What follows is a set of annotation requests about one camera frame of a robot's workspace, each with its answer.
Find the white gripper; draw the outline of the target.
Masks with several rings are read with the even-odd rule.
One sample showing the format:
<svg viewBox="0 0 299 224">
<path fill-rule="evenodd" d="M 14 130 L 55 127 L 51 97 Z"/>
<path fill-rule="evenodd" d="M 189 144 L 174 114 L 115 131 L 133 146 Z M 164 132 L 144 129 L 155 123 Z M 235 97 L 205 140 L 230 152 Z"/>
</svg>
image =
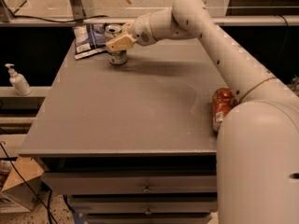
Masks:
<svg viewBox="0 0 299 224">
<path fill-rule="evenodd" d="M 122 34 L 109 35 L 107 37 L 106 47 L 111 52 L 131 49 L 134 44 L 140 46 L 149 46 L 155 44 L 157 40 L 154 38 L 150 28 L 151 14 L 145 14 L 136 18 L 133 22 L 126 22 L 121 30 Z"/>
</svg>

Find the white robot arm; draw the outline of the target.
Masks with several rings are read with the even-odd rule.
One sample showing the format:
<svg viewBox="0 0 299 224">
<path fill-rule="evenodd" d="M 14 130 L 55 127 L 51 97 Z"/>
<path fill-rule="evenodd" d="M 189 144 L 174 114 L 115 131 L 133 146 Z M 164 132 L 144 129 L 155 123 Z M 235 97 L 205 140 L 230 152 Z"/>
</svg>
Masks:
<svg viewBox="0 0 299 224">
<path fill-rule="evenodd" d="M 193 35 L 231 89 L 237 105 L 217 137 L 219 224 L 299 224 L 299 96 L 224 32 L 203 0 L 122 26 L 111 51 Z"/>
</svg>

